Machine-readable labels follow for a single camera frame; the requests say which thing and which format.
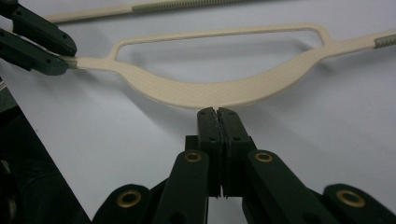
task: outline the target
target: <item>white surface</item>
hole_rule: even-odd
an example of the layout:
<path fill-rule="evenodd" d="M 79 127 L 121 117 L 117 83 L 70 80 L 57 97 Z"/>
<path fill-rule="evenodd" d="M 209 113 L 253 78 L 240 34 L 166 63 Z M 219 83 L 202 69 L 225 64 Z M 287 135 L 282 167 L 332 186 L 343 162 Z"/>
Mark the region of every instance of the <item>white surface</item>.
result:
<path fill-rule="evenodd" d="M 41 15 L 137 1 L 21 1 Z M 396 29 L 396 1 L 261 1 L 62 25 L 78 56 L 105 57 L 127 37 L 316 22 L 335 39 Z M 2 27 L 9 23 L 1 21 Z M 309 33 L 250 35 L 125 48 L 120 59 L 178 80 L 247 77 L 318 46 Z M 236 108 L 259 148 L 274 151 L 311 189 L 347 183 L 396 212 L 396 47 L 315 66 L 286 91 Z M 165 179 L 196 112 L 160 105 L 118 75 L 60 77 L 0 62 L 0 74 L 90 217 L 114 189 Z M 211 200 L 209 224 L 246 223 L 238 200 Z"/>

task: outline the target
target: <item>black mechanism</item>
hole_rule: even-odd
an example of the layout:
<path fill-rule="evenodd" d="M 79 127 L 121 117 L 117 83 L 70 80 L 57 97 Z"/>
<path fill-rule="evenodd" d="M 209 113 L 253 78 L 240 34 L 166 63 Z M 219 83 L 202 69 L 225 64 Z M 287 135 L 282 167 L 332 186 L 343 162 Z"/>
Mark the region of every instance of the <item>black mechanism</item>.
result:
<path fill-rule="evenodd" d="M 58 55 L 74 56 L 77 51 L 68 34 L 18 0 L 0 0 L 0 14 L 13 20 L 16 35 L 53 52 L 0 29 L 1 58 L 46 75 L 66 71 L 69 65 Z M 221 191 L 225 197 L 243 198 L 249 224 L 396 223 L 395 215 L 359 189 L 338 184 L 323 195 L 308 189 L 276 154 L 256 148 L 234 111 L 210 107 L 197 118 L 198 135 L 186 136 L 185 151 L 177 156 L 169 178 L 153 189 L 133 184 L 116 189 L 93 224 L 206 224 L 208 197 L 220 197 Z M 0 177 L 8 178 L 1 169 Z M 9 189 L 0 184 L 0 208 L 13 207 Z M 13 214 L 9 210 L 0 220 Z"/>
<path fill-rule="evenodd" d="M 21 6 L 17 0 L 0 0 L 0 14 L 13 21 L 13 33 L 0 29 L 0 57 L 9 63 L 46 75 L 63 74 L 69 67 L 58 55 L 74 56 L 73 39 L 49 21 Z M 42 48 L 20 38 L 22 35 Z"/>
<path fill-rule="evenodd" d="M 152 190 L 115 190 L 93 224 L 206 224 L 208 197 L 242 197 L 249 224 L 394 224 L 396 216 L 367 193 L 332 185 L 323 195 L 307 188 L 273 152 L 258 150 L 230 109 L 198 112 L 198 135 L 167 180 Z"/>

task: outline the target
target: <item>brass insert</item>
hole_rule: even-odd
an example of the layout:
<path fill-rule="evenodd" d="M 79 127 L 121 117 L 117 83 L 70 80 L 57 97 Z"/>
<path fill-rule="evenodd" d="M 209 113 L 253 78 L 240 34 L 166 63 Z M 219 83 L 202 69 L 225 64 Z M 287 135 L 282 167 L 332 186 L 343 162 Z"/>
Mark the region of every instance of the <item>brass insert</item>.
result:
<path fill-rule="evenodd" d="M 256 160 L 262 161 L 262 162 L 270 162 L 270 161 L 274 160 L 274 158 L 270 154 L 265 153 L 265 152 L 256 153 L 255 158 L 256 158 Z"/>
<path fill-rule="evenodd" d="M 119 207 L 129 208 L 137 205 L 140 200 L 142 200 L 142 195 L 139 193 L 139 191 L 130 189 L 119 195 L 117 198 L 117 204 Z"/>
<path fill-rule="evenodd" d="M 349 206 L 361 208 L 366 205 L 366 201 L 359 194 L 348 189 L 340 189 L 336 192 L 336 195 L 341 202 Z"/>
<path fill-rule="evenodd" d="M 201 154 L 196 153 L 196 152 L 187 153 L 184 157 L 189 162 L 197 162 L 197 161 L 200 161 L 202 159 Z"/>

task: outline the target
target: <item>textured grip section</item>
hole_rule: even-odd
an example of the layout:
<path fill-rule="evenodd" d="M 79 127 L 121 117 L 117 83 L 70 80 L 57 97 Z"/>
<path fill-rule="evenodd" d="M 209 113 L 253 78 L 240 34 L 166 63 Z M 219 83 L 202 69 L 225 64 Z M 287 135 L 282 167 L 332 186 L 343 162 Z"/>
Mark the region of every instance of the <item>textured grip section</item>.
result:
<path fill-rule="evenodd" d="M 375 40 L 376 49 L 381 49 L 391 45 L 396 45 L 396 35 L 388 35 Z"/>
<path fill-rule="evenodd" d="M 233 2 L 242 2 L 243 0 L 183 0 L 174 2 L 162 2 L 146 4 L 132 7 L 132 12 L 135 14 L 143 14 L 157 11 L 169 11 L 174 9 L 181 9 L 187 7 L 204 7 L 211 5 L 219 5 Z"/>

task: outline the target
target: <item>beige 3d-printed part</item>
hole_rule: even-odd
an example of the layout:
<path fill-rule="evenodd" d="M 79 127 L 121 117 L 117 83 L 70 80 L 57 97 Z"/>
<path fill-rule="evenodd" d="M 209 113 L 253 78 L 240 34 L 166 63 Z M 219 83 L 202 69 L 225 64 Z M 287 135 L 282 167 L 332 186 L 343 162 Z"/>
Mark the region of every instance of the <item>beige 3d-printed part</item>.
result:
<path fill-rule="evenodd" d="M 306 51 L 265 73 L 233 81 L 215 83 L 181 82 L 153 75 L 140 67 L 116 60 L 120 48 L 126 45 L 289 31 L 314 31 L 319 35 L 322 47 Z M 303 23 L 131 38 L 117 43 L 104 59 L 87 57 L 65 59 L 72 67 L 78 69 L 97 69 L 118 73 L 135 90 L 163 104 L 185 108 L 205 108 L 209 106 L 218 108 L 220 106 L 235 107 L 253 104 L 283 91 L 299 80 L 313 65 L 325 58 L 364 49 L 383 48 L 394 44 L 396 44 L 396 31 L 335 41 L 324 27 L 312 23 Z"/>
<path fill-rule="evenodd" d="M 187 7 L 204 7 L 246 1 L 247 0 L 157 0 L 133 5 L 104 7 L 72 13 L 51 15 L 46 17 L 46 20 L 52 23 L 63 23 L 70 21 L 83 21 L 88 19 L 116 16 L 122 14 L 144 14 Z"/>

